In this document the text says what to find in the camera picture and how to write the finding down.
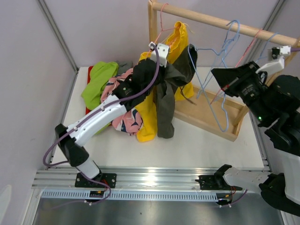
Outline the blue hanger of grey shorts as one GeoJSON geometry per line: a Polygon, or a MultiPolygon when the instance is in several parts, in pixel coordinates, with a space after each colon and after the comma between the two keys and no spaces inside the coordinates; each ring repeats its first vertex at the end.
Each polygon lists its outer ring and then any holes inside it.
{"type": "Polygon", "coordinates": [[[255,60],[255,63],[257,63],[259,60],[261,60],[262,58],[264,58],[264,57],[263,57],[263,53],[265,52],[265,49],[266,49],[268,43],[269,43],[276,35],[278,35],[278,34],[279,34],[278,32],[274,33],[274,34],[266,41],[266,43],[264,44],[264,46],[263,46],[263,48],[262,48],[262,50],[261,50],[261,52],[260,52],[260,54],[259,54],[259,57],[255,60]]]}

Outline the dark olive shorts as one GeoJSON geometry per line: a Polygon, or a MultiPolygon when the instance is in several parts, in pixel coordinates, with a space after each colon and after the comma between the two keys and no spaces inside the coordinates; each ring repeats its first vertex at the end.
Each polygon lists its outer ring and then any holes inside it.
{"type": "Polygon", "coordinates": [[[197,60],[198,54],[193,44],[184,48],[174,63],[168,63],[160,69],[163,78],[156,86],[157,136],[170,139],[174,136],[172,124],[175,111],[175,93],[178,88],[184,88],[192,81],[195,69],[192,60],[197,60]]]}

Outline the blue hanger of olive shorts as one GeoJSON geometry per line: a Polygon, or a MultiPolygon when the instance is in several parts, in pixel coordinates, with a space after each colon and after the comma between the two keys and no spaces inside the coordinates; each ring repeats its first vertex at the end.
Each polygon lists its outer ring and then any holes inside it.
{"type": "Polygon", "coordinates": [[[215,78],[213,78],[213,74],[211,73],[211,71],[212,69],[219,68],[222,65],[225,66],[225,68],[227,68],[227,64],[225,63],[225,58],[226,58],[228,47],[222,47],[221,50],[219,51],[212,48],[199,48],[195,45],[193,45],[193,47],[197,52],[212,51],[215,54],[211,66],[199,66],[197,64],[199,58],[197,60],[192,60],[192,66],[195,69],[195,76],[197,77],[197,80],[199,81],[200,84],[200,90],[198,91],[196,98],[198,99],[201,94],[204,94],[206,100],[209,103],[210,109],[213,113],[214,119],[217,122],[218,127],[224,133],[229,129],[228,112],[224,107],[226,96],[223,91],[220,91],[219,93],[217,81],[215,78]],[[221,100],[221,110],[224,112],[225,115],[225,121],[226,121],[225,127],[221,125],[219,117],[217,116],[215,110],[212,108],[212,104],[218,100],[221,100]]]}

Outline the pink hanger of green shorts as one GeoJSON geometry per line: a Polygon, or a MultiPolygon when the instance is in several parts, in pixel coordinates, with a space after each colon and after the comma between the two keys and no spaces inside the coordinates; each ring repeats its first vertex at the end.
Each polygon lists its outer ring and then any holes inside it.
{"type": "MultiPolygon", "coordinates": [[[[248,47],[245,49],[243,55],[241,56],[241,58],[239,59],[239,61],[237,62],[237,64],[235,65],[235,67],[237,68],[239,66],[239,64],[242,62],[242,60],[245,58],[245,56],[248,54],[248,52],[251,50],[254,42],[257,39],[257,36],[259,35],[259,33],[262,31],[263,29],[260,28],[258,30],[258,32],[255,34],[255,36],[253,37],[252,41],[250,42],[250,44],[248,45],[248,47]]],[[[219,91],[216,93],[216,95],[214,96],[214,98],[211,100],[210,105],[214,102],[217,101],[220,98],[220,95],[222,94],[223,90],[219,89],[219,91]]]]}

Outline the pink hanger of yellow shorts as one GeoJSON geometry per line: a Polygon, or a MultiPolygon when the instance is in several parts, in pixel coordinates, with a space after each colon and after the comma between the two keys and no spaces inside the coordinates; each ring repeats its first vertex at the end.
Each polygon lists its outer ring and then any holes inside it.
{"type": "Polygon", "coordinates": [[[157,16],[157,10],[154,9],[154,6],[157,4],[155,0],[149,0],[148,1],[148,27],[149,27],[149,41],[154,42],[155,44],[158,43],[158,40],[164,31],[173,30],[174,27],[169,29],[163,28],[163,20],[162,20],[162,13],[163,9],[168,3],[165,3],[162,5],[160,9],[160,33],[158,33],[158,16],[157,16]]]}

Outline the yellow shorts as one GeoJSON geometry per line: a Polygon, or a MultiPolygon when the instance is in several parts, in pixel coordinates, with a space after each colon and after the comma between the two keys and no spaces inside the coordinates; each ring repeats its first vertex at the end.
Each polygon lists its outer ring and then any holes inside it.
{"type": "Polygon", "coordinates": [[[168,65],[160,69],[157,84],[146,99],[136,106],[143,125],[137,132],[139,142],[148,142],[156,136],[169,139],[174,136],[172,120],[175,102],[189,99],[194,95],[191,83],[195,75],[198,54],[189,42],[186,25],[180,21],[174,25],[167,38],[170,47],[168,65]]]}

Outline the grey shorts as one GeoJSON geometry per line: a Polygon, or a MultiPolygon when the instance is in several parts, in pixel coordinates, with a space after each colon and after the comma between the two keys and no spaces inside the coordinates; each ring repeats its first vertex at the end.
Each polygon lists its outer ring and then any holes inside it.
{"type": "Polygon", "coordinates": [[[122,75],[129,69],[133,67],[133,61],[119,61],[117,60],[116,63],[118,64],[118,71],[117,75],[122,75]]]}

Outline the lime green shorts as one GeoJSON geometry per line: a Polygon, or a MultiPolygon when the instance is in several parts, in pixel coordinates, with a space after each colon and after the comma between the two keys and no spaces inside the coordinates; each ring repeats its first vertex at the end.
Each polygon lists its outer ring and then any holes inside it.
{"type": "Polygon", "coordinates": [[[118,71],[118,64],[116,62],[103,62],[96,63],[91,71],[90,86],[92,91],[92,99],[90,109],[93,110],[100,105],[100,98],[105,89],[105,86],[110,78],[115,76],[118,71]]]}

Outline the blue hanger of patterned shorts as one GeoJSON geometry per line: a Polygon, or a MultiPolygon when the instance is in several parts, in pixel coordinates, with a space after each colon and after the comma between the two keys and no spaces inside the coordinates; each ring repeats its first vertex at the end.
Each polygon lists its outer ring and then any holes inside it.
{"type": "Polygon", "coordinates": [[[202,84],[202,87],[196,95],[196,98],[199,98],[199,96],[203,93],[203,91],[205,90],[208,83],[211,81],[212,75],[210,75],[210,72],[213,68],[220,67],[221,65],[223,65],[225,68],[227,68],[225,59],[240,38],[240,22],[239,22],[239,20],[230,21],[226,25],[226,27],[228,27],[228,30],[226,32],[226,36],[224,38],[224,41],[223,41],[220,51],[216,51],[215,49],[212,49],[212,48],[196,48],[197,51],[212,51],[215,54],[215,59],[212,63],[212,66],[210,67],[210,70],[208,71],[208,73],[204,79],[204,82],[202,84]],[[229,32],[232,31],[233,25],[237,25],[237,32],[234,34],[234,36],[232,38],[229,38],[229,32]]]}

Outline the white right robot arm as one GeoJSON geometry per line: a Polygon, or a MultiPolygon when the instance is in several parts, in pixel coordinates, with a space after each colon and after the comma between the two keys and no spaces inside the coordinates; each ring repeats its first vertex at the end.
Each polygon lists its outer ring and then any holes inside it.
{"type": "Polygon", "coordinates": [[[259,175],[231,165],[222,166],[214,177],[219,189],[237,186],[259,193],[273,208],[300,214],[300,81],[280,75],[271,85],[265,81],[269,71],[255,62],[236,68],[214,68],[212,74],[223,92],[240,97],[258,119],[258,126],[279,150],[283,172],[259,175]]]}

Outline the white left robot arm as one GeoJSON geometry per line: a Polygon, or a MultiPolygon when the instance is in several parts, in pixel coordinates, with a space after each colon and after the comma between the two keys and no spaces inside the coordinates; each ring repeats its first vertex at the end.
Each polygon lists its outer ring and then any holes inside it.
{"type": "Polygon", "coordinates": [[[168,62],[155,62],[151,59],[140,61],[134,66],[132,74],[94,110],[68,127],[59,124],[55,128],[57,145],[70,165],[84,175],[85,182],[90,187],[98,187],[102,176],[84,145],[109,122],[142,103],[153,87],[163,80],[167,66],[168,62]]]}

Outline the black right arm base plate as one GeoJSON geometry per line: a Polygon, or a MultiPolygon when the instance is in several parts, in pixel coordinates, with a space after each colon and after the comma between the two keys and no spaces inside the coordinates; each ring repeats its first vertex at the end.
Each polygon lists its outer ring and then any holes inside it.
{"type": "Polygon", "coordinates": [[[195,179],[195,182],[200,185],[201,190],[242,190],[242,188],[238,186],[233,188],[233,186],[228,185],[222,177],[216,178],[214,175],[199,175],[198,178],[195,179]]]}

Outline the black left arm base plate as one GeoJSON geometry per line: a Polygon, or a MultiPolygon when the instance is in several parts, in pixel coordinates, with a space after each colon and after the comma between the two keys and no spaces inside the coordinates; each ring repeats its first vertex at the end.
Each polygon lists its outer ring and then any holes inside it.
{"type": "Polygon", "coordinates": [[[115,188],[117,181],[116,173],[101,173],[93,179],[87,179],[81,173],[78,173],[75,179],[76,188],[115,188]]]}

